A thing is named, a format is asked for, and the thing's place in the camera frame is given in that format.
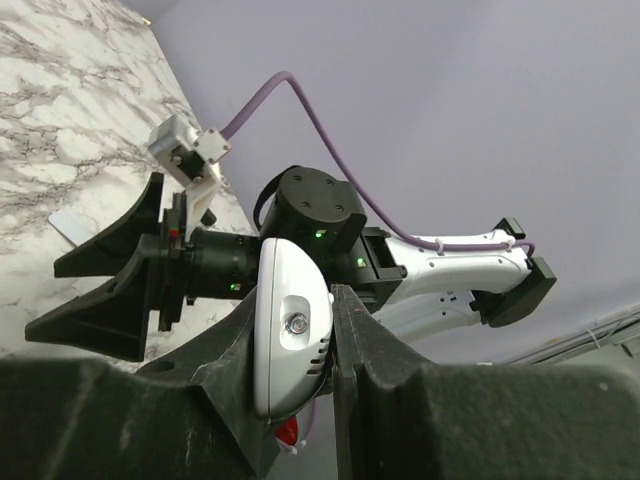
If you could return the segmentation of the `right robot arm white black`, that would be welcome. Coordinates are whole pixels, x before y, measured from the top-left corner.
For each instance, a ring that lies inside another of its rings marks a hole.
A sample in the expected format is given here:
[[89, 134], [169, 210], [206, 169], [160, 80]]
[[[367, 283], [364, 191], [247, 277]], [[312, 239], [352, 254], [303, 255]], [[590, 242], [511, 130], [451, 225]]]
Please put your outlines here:
[[163, 175], [153, 174], [120, 219], [56, 260], [58, 278], [105, 283], [31, 321], [28, 341], [139, 362], [151, 320], [168, 332], [199, 298], [245, 298], [270, 238], [299, 246], [326, 282], [351, 287], [406, 337], [511, 325], [556, 283], [511, 218], [472, 237], [407, 240], [369, 226], [354, 186], [313, 168], [292, 166], [264, 188], [256, 211], [265, 223], [255, 235], [212, 229], [211, 180], [196, 179], [169, 208], [161, 205], [163, 185]]

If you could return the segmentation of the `white battery cover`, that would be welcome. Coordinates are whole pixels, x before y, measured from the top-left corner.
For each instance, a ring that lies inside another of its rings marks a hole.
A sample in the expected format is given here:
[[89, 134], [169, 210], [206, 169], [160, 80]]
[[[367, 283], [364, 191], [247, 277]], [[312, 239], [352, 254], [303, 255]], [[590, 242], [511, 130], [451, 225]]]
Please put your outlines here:
[[49, 215], [47, 221], [73, 247], [78, 247], [93, 237], [91, 232], [69, 210], [57, 210]]

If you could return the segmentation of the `white remote control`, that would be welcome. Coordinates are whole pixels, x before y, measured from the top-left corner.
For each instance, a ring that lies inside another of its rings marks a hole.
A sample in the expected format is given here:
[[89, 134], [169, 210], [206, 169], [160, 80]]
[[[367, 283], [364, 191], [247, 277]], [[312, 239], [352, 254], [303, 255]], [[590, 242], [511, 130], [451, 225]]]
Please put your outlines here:
[[333, 330], [333, 295], [299, 246], [268, 238], [261, 247], [254, 315], [254, 409], [288, 418], [323, 383]]

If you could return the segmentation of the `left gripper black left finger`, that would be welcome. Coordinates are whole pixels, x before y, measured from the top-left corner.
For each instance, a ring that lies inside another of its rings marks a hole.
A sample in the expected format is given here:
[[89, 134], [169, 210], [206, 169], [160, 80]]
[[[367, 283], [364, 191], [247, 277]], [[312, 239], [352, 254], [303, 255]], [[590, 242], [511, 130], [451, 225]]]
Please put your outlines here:
[[278, 455], [253, 411], [255, 299], [136, 373], [95, 358], [1, 364], [5, 479], [253, 479]]

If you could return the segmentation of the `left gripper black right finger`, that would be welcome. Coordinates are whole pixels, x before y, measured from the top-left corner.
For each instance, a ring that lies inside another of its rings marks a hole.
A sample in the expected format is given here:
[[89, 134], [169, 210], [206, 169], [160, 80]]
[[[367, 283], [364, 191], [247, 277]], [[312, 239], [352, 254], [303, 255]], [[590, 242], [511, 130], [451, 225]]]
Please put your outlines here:
[[639, 382], [605, 366], [439, 365], [332, 289], [342, 479], [635, 479]]

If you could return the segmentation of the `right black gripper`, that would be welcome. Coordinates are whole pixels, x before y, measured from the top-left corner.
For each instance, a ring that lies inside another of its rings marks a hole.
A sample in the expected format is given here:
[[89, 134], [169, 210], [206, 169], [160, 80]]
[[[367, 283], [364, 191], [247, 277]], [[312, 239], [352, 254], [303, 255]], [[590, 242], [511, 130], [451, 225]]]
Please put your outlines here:
[[[153, 172], [122, 217], [54, 261], [55, 278], [117, 275], [29, 322], [27, 341], [141, 361], [151, 309], [159, 313], [158, 328], [170, 330], [184, 304], [241, 300], [256, 286], [259, 238], [201, 227], [189, 233], [184, 193], [173, 195], [159, 227], [163, 186], [164, 175]], [[142, 235], [159, 229], [157, 255], [145, 247], [136, 250]]]

